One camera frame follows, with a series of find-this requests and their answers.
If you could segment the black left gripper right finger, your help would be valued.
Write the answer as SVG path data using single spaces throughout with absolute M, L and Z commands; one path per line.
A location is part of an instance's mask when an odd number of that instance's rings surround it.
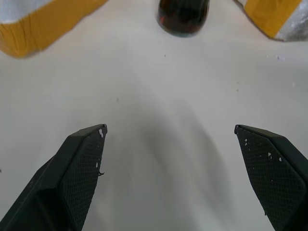
M 308 160 L 284 136 L 245 125 L 234 129 L 250 184 L 276 231 L 308 229 Z

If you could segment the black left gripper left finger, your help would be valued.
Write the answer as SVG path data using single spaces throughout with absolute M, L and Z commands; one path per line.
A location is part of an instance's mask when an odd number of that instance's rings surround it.
M 107 125 L 69 135 L 0 222 L 2 231 L 80 231 L 95 193 Z

